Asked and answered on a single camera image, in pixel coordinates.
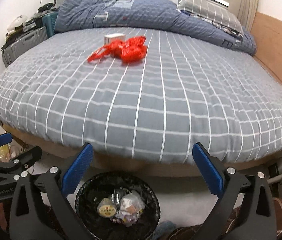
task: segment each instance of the trash can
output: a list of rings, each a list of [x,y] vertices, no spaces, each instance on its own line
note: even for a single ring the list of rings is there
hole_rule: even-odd
[[[145,204],[140,218],[130,227],[112,223],[97,213],[99,201],[118,188],[135,190]],[[159,202],[150,186],[138,177],[119,171],[101,173],[85,182],[76,196],[75,209],[86,229],[97,240],[145,240],[160,219]]]

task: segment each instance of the floor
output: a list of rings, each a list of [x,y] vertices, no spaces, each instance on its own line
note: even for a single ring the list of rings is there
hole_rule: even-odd
[[[46,172],[52,166],[62,164],[63,159],[53,155],[43,154],[41,160],[31,167],[33,174]],[[68,195],[68,200],[74,208],[74,201],[80,186],[95,174],[104,172],[90,168],[85,173],[74,194]],[[154,190],[161,208],[160,221],[172,221],[177,226],[193,226],[204,222],[217,197],[211,195],[202,177],[195,178],[162,178],[138,176],[147,182]],[[46,194],[42,193],[43,201],[49,204]],[[242,202],[243,194],[238,196],[236,206]]]

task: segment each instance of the red plastic bag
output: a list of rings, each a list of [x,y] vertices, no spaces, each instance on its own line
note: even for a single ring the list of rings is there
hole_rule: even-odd
[[[115,40],[97,49],[88,57],[88,62],[100,59],[107,55],[119,57],[124,63],[141,60],[145,57],[148,47],[144,45],[145,37],[138,36],[129,38],[126,41]]]

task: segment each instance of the pillow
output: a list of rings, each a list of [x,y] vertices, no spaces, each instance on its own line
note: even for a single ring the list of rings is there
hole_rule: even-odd
[[[235,15],[211,0],[181,0],[178,9],[197,14],[244,35],[240,21]]]

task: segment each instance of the printed label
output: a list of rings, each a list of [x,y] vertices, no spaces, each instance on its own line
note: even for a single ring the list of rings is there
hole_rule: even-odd
[[[98,212],[101,217],[109,218],[116,214],[117,209],[112,205],[103,205],[99,208]]]

